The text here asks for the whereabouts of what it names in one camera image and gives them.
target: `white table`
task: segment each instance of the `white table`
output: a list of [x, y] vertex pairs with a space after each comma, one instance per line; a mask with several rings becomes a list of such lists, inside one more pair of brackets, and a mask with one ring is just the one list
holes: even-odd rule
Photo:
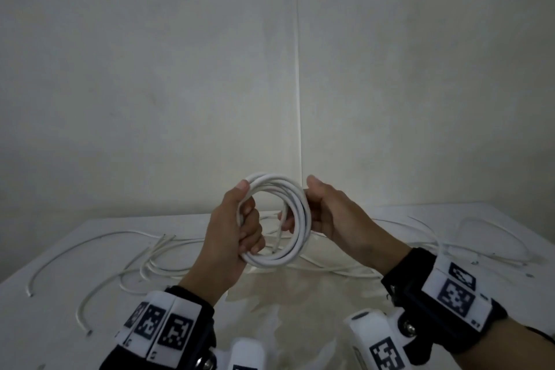
[[[509, 314], [546, 333], [555, 332], [555, 246], [528, 228], [484, 203], [420, 206], [366, 207], [377, 219], [390, 219], [423, 228], [407, 216], [426, 222], [444, 240], [450, 240], [457, 223], [468, 216], [489, 219], [517, 234], [537, 258], [524, 269], [482, 262], [494, 269], [470, 268], [489, 287]], [[0, 368], [96, 369], [113, 348], [113, 336], [140, 297], [122, 292], [117, 282], [102, 289], [88, 303], [85, 316], [94, 329], [86, 337], [77, 326], [74, 312], [81, 299], [98, 283], [118, 272], [141, 249], [155, 240], [134, 234], [113, 235], [87, 243], [62, 256], [38, 275], [35, 295], [25, 294], [31, 274], [53, 255], [97, 234], [117, 230], [141, 230], [178, 237], [202, 237], [209, 216], [185, 215], [87, 221], [30, 264], [0, 284]], [[265, 227], [275, 225], [263, 221]], [[382, 224], [406, 241], [423, 240], [417, 233], [395, 224]], [[478, 249], [519, 254], [522, 248], [510, 236], [482, 223], [465, 226], [457, 241]], [[200, 245], [176, 249], [165, 263], [192, 263]], [[328, 263], [349, 260], [321, 237], [312, 237], [310, 256]], [[130, 285], [137, 278], [129, 277]], [[377, 281], [339, 275], [278, 269], [270, 273], [246, 273], [215, 316], [218, 347], [226, 349], [237, 336], [260, 339], [269, 352], [268, 369], [355, 368], [345, 346], [341, 321], [365, 307], [387, 311], [391, 304]], [[428, 368], [457, 368], [451, 357], [434, 347]]]

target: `gray wall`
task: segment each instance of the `gray wall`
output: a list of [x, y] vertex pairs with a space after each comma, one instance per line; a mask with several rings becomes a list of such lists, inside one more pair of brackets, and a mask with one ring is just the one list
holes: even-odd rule
[[0, 1], [0, 278], [258, 170], [487, 200], [555, 240], [555, 0]]

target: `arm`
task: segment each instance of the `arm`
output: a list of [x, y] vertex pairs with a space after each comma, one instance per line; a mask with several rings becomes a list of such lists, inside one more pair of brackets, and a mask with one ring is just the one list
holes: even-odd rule
[[[210, 216], [203, 247], [193, 267], [177, 286], [166, 290], [176, 297], [201, 305], [201, 313], [192, 326], [186, 345], [182, 347], [180, 360], [178, 356], [178, 369], [183, 368], [184, 363], [189, 360], [196, 362], [199, 354], [216, 346], [212, 329], [213, 307], [237, 282], [245, 269], [246, 263], [239, 254], [246, 251], [257, 253], [265, 246], [259, 213], [255, 209], [253, 198], [249, 198], [241, 206], [244, 224], [239, 227], [236, 222], [237, 208], [248, 190], [249, 183], [242, 180], [225, 194], [221, 205]], [[121, 368], [153, 370], [162, 367], [118, 345], [104, 360], [101, 370]]]
[[[306, 180], [312, 229], [322, 232], [359, 263], [389, 273], [410, 248], [378, 226], [343, 192], [313, 176]], [[289, 217], [283, 225], [293, 228]], [[555, 345], [512, 319], [496, 321], [480, 341], [454, 356], [463, 369], [547, 369], [555, 366]]]

